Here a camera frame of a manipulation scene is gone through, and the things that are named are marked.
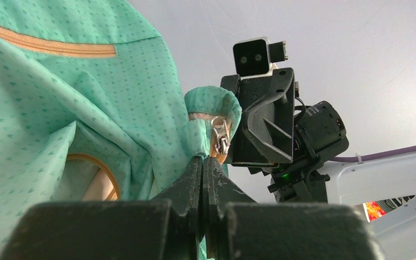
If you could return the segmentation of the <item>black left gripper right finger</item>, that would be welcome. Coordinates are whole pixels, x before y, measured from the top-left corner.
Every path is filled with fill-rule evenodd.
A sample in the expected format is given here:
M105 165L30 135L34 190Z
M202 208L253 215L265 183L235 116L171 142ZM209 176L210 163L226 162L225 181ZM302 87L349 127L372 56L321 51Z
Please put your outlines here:
M207 254L214 259L383 259L366 222L350 206L259 204L224 173L203 164Z

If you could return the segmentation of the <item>orange and teal jacket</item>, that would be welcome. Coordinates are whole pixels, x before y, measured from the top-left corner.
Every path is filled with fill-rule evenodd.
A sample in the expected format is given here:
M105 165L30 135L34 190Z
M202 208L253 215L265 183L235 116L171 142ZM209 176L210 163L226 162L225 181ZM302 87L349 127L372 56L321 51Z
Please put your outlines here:
M126 1L0 1L0 253L47 201L149 200L233 137L242 109L182 93L157 30Z

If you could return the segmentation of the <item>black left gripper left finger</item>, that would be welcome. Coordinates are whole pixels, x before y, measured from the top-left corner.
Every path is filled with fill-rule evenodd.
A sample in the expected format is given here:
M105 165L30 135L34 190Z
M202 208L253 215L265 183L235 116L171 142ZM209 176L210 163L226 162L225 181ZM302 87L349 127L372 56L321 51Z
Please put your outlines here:
M198 259L201 157L153 199L40 203L0 259Z

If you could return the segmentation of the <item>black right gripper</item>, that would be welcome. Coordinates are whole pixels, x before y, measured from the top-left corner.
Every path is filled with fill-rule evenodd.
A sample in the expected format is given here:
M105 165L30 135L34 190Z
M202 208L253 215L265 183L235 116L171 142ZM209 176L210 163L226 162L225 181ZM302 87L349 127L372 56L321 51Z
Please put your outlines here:
M334 107L321 101L299 108L294 134L294 77L292 68L281 68L271 76L221 79L220 86L233 92L242 108L227 162L238 167L281 164L269 171L268 189L278 203L326 203L330 176L318 170L348 149L346 128Z

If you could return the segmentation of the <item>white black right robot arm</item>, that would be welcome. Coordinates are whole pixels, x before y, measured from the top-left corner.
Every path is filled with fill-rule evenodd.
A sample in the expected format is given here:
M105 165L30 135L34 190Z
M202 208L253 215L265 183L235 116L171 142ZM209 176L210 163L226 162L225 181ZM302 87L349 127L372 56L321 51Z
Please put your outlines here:
M416 145L342 157L349 141L339 113L327 101L295 105L291 68L228 75L221 86L243 110L229 164L270 176L268 189L279 203L378 203L385 214L368 226L385 257L416 258Z

